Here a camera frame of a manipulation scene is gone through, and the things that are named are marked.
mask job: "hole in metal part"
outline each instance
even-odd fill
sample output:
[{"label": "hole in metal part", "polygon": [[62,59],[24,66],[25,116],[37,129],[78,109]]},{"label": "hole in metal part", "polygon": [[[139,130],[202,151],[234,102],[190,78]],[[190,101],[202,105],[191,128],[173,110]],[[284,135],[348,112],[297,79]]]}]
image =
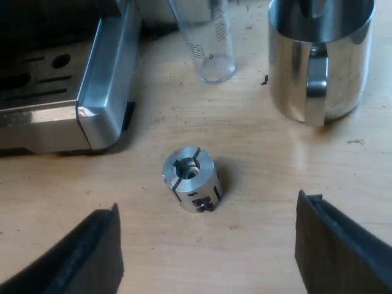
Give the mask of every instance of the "hole in metal part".
[{"label": "hole in metal part", "polygon": [[57,56],[53,62],[51,63],[51,66],[55,69],[60,69],[68,64],[68,62],[71,60],[71,56],[69,54],[61,54]]},{"label": "hole in metal part", "polygon": [[71,75],[63,75],[62,77],[54,77],[54,78],[43,78],[39,80],[38,83],[42,84],[42,83],[51,83],[52,81],[64,81],[64,80],[69,80],[70,78],[72,78]]},{"label": "hole in metal part", "polygon": [[25,72],[19,75],[0,77],[0,91],[19,89],[31,80],[31,73]]},{"label": "hole in metal part", "polygon": [[187,157],[181,161],[176,160],[173,164],[175,167],[176,175],[182,179],[192,179],[198,175],[200,171],[200,164],[197,159]]},{"label": "hole in metal part", "polygon": [[44,56],[39,56],[39,57],[31,57],[31,58],[23,58],[20,60],[20,63],[28,63],[28,62],[33,62],[33,61],[41,61],[44,60]]}]

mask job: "wooden table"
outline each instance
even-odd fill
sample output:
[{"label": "wooden table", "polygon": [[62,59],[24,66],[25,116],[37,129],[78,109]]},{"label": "wooden table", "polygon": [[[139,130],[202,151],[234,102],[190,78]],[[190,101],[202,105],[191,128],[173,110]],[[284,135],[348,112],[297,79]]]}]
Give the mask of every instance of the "wooden table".
[{"label": "wooden table", "polygon": [[[125,263],[119,293],[305,293],[294,259],[300,189],[323,193],[392,244],[390,1],[378,1],[361,105],[322,129],[284,118],[261,85],[268,1],[231,5],[231,80],[199,82],[180,34],[170,34],[142,46],[137,107],[109,153],[0,159],[1,281],[114,202]],[[189,144],[222,167],[226,193],[213,213],[188,213],[163,183],[166,157]]]}]

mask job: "measuring glass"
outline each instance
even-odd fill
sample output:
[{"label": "measuring glass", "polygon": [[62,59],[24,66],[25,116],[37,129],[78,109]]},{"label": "measuring glass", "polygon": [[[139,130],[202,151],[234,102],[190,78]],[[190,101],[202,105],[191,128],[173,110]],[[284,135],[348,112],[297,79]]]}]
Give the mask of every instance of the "measuring glass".
[{"label": "measuring glass", "polygon": [[227,0],[169,0],[198,75],[218,84],[236,70]]}]

